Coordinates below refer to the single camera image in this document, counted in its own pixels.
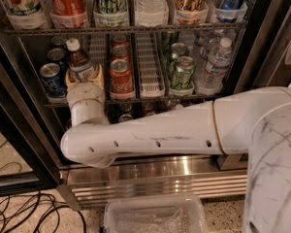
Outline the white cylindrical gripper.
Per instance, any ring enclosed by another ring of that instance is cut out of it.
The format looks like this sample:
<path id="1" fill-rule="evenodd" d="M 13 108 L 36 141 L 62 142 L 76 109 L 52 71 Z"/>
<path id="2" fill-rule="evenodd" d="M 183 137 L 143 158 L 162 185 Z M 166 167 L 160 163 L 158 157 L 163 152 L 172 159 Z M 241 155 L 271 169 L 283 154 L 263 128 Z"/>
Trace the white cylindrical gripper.
<path id="1" fill-rule="evenodd" d="M 105 116 L 104 70 L 101 65 L 98 67 L 98 75 L 92 83 L 77 83 L 73 71 L 68 69 L 66 72 L 67 102 L 72 120 L 93 120 Z"/>

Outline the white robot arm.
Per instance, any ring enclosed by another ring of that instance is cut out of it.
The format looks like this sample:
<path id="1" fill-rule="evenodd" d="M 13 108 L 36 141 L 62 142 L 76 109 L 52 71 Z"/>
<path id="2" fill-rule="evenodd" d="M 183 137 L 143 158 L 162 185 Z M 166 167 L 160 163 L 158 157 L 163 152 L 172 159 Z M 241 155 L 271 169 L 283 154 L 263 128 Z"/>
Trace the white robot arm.
<path id="1" fill-rule="evenodd" d="M 269 86 L 110 124 L 97 83 L 75 83 L 60 149 L 72 161 L 110 166 L 118 153 L 248 156 L 242 233 L 291 233 L 291 88 Z"/>

